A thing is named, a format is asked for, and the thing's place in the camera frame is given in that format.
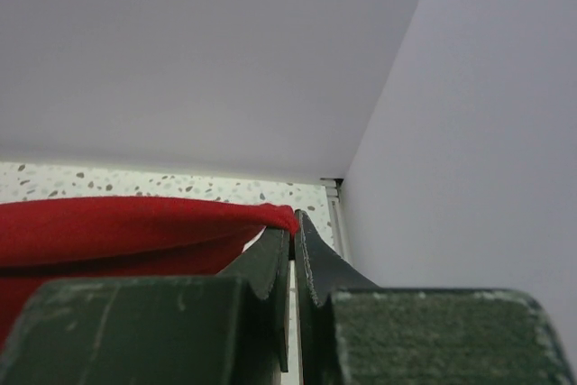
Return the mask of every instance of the white panel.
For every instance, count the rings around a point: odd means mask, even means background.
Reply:
[[[0,151],[342,176],[416,4],[0,0]]]
[[[343,202],[388,286],[523,289],[577,365],[577,0],[420,0]]]

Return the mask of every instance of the dark green object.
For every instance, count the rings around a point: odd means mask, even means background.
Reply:
[[[331,304],[345,384],[573,383],[545,311],[523,293],[337,291]]]
[[[332,252],[304,213],[295,240],[309,384],[574,384],[545,311],[510,290],[384,289]]]
[[[288,234],[267,229],[216,277],[47,283],[6,342],[0,383],[276,383],[288,261]]]

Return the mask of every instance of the red fabric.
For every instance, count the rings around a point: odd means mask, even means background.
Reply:
[[[0,205],[0,347],[26,299],[62,277],[214,274],[290,206],[167,197],[82,197]]]

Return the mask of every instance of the white trim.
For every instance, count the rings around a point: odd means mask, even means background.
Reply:
[[[336,188],[336,181],[334,179],[321,178],[320,184],[327,188]]]
[[[343,259],[352,264],[351,246],[346,232],[346,225],[344,224],[343,209],[338,197],[338,190],[336,188],[327,188],[326,198],[333,228],[334,250]]]

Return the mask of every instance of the terrazzo surface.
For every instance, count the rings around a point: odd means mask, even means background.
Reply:
[[[183,197],[241,205],[289,205],[307,211],[323,239],[334,248],[326,192],[321,185],[0,162],[0,203],[97,196]],[[293,278],[289,293],[289,373],[283,374],[283,385],[299,383],[294,287]]]

